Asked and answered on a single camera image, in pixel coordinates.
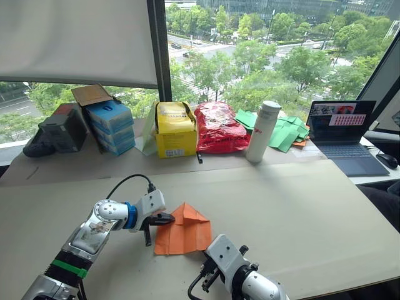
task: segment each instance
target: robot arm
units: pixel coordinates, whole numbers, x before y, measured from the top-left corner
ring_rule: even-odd
[[[243,257],[248,249],[247,246],[237,249],[227,236],[219,235],[205,251],[207,261],[187,291],[189,298],[200,300],[192,295],[192,289],[201,278],[205,277],[202,289],[208,293],[220,277],[232,300],[289,300],[279,282],[259,274],[258,265]]]
[[[165,202],[160,190],[143,196],[135,205],[105,199],[98,201],[86,222],[71,234],[44,274],[33,282],[22,300],[73,300],[84,298],[79,285],[107,243],[109,233],[120,229],[144,231],[151,245],[150,225],[174,221],[164,214]]]

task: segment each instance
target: blue joint ring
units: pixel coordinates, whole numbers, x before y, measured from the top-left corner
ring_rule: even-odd
[[[135,206],[130,205],[129,202],[125,202],[127,206],[127,221],[125,223],[124,229],[131,229],[135,226],[136,220],[138,219],[138,210]]]

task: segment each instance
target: green band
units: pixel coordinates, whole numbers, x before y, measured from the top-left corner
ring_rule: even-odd
[[[53,260],[51,264],[63,268],[69,272],[75,273],[80,278],[85,278],[88,274],[85,269],[79,269],[78,267],[74,267],[70,264],[67,264],[66,262],[59,261],[58,259]]]

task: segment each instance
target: white thermos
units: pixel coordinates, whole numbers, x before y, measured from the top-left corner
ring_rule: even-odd
[[[281,107],[276,102],[264,101],[262,103],[246,151],[248,161],[259,163],[263,159],[280,110]]]

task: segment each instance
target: red snack bag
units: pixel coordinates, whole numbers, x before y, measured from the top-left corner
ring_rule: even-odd
[[[231,153],[246,149],[249,136],[242,124],[236,122],[232,108],[223,102],[200,104],[197,117],[197,151],[203,153]]]

